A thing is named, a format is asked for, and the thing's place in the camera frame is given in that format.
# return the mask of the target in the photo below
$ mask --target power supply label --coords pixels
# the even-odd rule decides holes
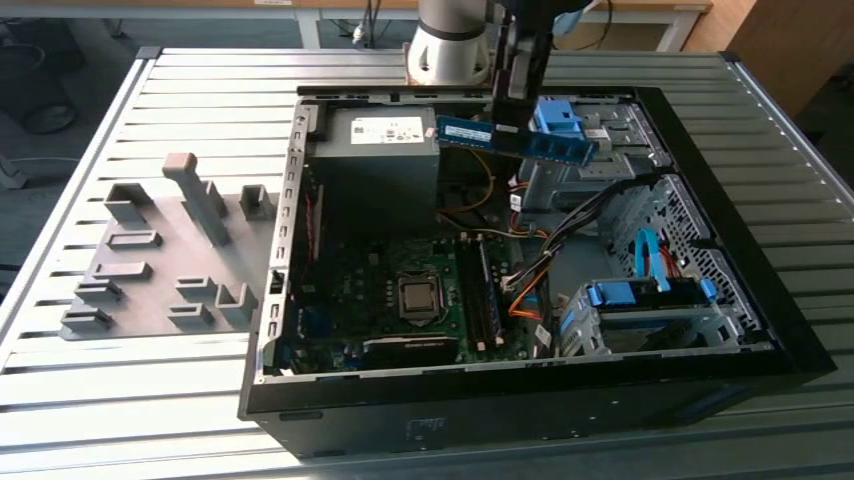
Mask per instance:
[[[359,117],[350,126],[352,145],[423,143],[422,117]]]

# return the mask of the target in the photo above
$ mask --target white table leg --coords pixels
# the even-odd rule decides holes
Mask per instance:
[[[662,40],[658,42],[656,52],[678,52],[691,34],[691,29],[699,18],[699,12],[680,12],[667,26]]]
[[[320,33],[317,31],[320,11],[312,8],[296,8],[293,12],[299,22],[299,36],[303,39],[303,48],[320,48]]]

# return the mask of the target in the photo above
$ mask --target motherboard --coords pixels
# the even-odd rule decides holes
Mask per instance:
[[[523,360],[530,326],[508,319],[502,237],[352,241],[327,247],[303,283],[283,355],[299,373]]]

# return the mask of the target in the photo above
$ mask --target yellow wire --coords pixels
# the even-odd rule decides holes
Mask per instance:
[[[486,164],[486,161],[483,160],[483,158],[480,158],[480,155],[478,155],[478,152],[475,152],[474,150],[470,150],[470,151],[475,156],[475,158],[478,159],[478,162],[480,162],[480,166],[483,166],[483,170],[486,171],[487,177],[490,178],[490,188],[486,191],[486,195],[478,202],[462,207],[452,207],[452,208],[446,208],[439,210],[443,213],[467,212],[468,210],[478,208],[490,199],[490,197],[492,196],[492,191],[495,190],[495,178],[492,177],[492,170],[490,170],[490,166]]]

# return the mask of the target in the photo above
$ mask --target metal slotted table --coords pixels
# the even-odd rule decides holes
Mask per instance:
[[[556,55],[547,83],[664,90],[839,366],[799,390],[678,430],[300,464],[236,418],[245,334],[56,336],[104,232],[100,200],[113,182],[132,179],[149,193],[172,194],[163,158],[189,151],[220,193],[245,183],[277,191],[296,86],[400,84],[403,77],[398,51],[165,49],[136,60],[0,311],[0,477],[382,469],[370,478],[404,470],[430,478],[850,478],[854,195],[743,67],[714,54]]]

